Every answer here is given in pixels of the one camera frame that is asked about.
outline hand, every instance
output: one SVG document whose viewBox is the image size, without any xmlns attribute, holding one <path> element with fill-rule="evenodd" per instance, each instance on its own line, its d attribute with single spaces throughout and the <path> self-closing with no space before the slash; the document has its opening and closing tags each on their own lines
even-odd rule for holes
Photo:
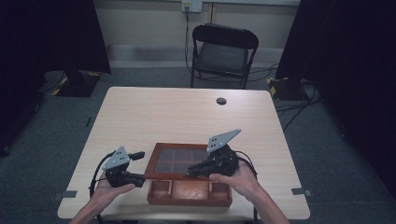
<svg viewBox="0 0 396 224">
<path fill-rule="evenodd" d="M 95 192 L 89 202 L 95 204 L 95 207 L 99 210 L 99 213 L 105 210 L 105 208 L 107 208 L 117 196 L 122 193 L 126 193 L 135 187 L 134 184 L 128 184 L 118 188 L 113 188 L 106 180 L 105 173 L 102 173 L 99 179 L 102 180 L 99 180 Z"/>
<path fill-rule="evenodd" d="M 134 184 L 124 185 L 119 188 L 112 188 L 106 180 L 105 173 L 102 173 L 94 194 L 90 201 L 79 210 L 76 216 L 70 221 L 70 224 L 89 223 L 91 219 L 107 208 L 113 200 L 122 193 L 134 189 Z"/>
<path fill-rule="evenodd" d="M 209 179 L 230 185 L 250 202 L 255 192 L 262 188 L 248 165 L 243 161 L 239 162 L 239 168 L 233 176 L 212 174 L 209 176 Z"/>
</svg>

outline handheld controller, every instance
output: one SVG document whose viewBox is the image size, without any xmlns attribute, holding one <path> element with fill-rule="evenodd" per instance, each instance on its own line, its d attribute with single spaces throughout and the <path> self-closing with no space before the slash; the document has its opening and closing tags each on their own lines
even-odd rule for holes
<svg viewBox="0 0 396 224">
<path fill-rule="evenodd" d="M 134 184 L 137 188 L 142 188 L 146 179 L 143 175 L 131 174 L 126 169 L 130 161 L 137 161 L 145 157 L 145 152 L 128 154 L 124 147 L 117 149 L 111 158 L 102 167 L 106 171 L 106 179 L 111 187 L 117 188 L 127 184 Z"/>
<path fill-rule="evenodd" d="M 231 176 L 238 169 L 238 157 L 236 153 L 227 145 L 240 129 L 222 133 L 209 138 L 207 144 L 207 160 L 189 166 L 186 176 L 199 177 L 201 175 L 221 174 Z"/>
</svg>

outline wooden tray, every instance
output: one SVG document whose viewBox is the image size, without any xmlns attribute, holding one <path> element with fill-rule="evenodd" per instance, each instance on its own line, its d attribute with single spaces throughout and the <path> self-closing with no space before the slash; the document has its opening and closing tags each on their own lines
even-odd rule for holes
<svg viewBox="0 0 396 224">
<path fill-rule="evenodd" d="M 151 180 L 148 203 L 158 205 L 230 207 L 231 188 L 213 181 Z"/>
<path fill-rule="evenodd" d="M 146 179 L 191 180 L 183 176 L 190 165 L 207 159 L 207 145 L 157 143 L 148 161 Z M 194 178 L 205 180 L 207 177 Z"/>
<path fill-rule="evenodd" d="M 207 159 L 206 148 L 207 145 L 157 143 L 144 174 L 151 179 L 148 203 L 229 207 L 233 202 L 230 186 L 205 176 L 184 176 L 190 165 Z"/>
</svg>

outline chair leg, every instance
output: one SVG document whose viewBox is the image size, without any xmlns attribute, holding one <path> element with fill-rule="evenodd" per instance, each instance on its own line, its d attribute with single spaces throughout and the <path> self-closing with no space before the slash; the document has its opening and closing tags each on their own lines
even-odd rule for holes
<svg viewBox="0 0 396 224">
<path fill-rule="evenodd" d="M 243 80 L 244 80 L 244 85 L 242 86 L 242 90 L 244 90 L 245 87 L 247 86 L 248 76 L 245 76 L 245 78 L 243 78 Z"/>
<path fill-rule="evenodd" d="M 194 67 L 191 69 L 191 82 L 190 82 L 190 88 L 194 87 Z"/>
</svg>

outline black chair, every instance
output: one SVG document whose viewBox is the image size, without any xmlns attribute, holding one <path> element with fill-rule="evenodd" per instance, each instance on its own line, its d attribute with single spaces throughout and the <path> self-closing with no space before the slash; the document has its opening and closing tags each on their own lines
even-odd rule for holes
<svg viewBox="0 0 396 224">
<path fill-rule="evenodd" d="M 259 39 L 246 29 L 205 23 L 192 31 L 191 88 L 194 71 L 223 77 L 239 78 L 242 89 L 247 85 L 251 64 Z M 198 43 L 203 43 L 198 51 Z"/>
</svg>

